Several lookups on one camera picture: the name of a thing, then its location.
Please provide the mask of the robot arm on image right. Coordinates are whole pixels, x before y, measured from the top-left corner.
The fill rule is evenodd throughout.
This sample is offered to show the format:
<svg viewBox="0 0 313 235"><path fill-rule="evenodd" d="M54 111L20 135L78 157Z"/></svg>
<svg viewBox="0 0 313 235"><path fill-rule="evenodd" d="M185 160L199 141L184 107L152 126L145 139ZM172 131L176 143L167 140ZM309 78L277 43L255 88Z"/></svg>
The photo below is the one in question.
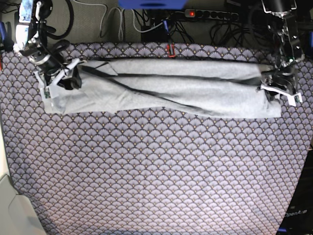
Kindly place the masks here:
<svg viewBox="0 0 313 235"><path fill-rule="evenodd" d="M302 103L302 95L297 91L298 78L295 66L301 62L305 55L301 48L298 34L298 25L294 11L297 9L294 0L261 0L250 10L247 20L252 38L255 38L252 28L252 16L257 9L262 8L266 14L271 14L275 24L268 24L268 30L277 38L278 46L275 47L276 55L274 68L263 71L261 90L265 90L269 99L278 99L285 96L290 106L295 107Z"/></svg>

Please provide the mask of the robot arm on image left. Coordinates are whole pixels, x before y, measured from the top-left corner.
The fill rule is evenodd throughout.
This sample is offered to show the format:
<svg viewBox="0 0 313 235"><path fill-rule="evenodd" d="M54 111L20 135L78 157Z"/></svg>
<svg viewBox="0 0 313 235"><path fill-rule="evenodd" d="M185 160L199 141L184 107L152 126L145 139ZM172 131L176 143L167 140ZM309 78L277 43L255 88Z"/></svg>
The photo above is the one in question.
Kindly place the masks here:
<svg viewBox="0 0 313 235"><path fill-rule="evenodd" d="M56 85L74 90L82 86L78 62L69 63L61 55L70 45L65 37L70 33L74 22L72 4L69 0L66 3L69 25L62 35L55 35L56 29L47 25L46 18L53 9L52 1L23 0L20 5L14 51L38 67L35 76L43 89Z"/></svg>

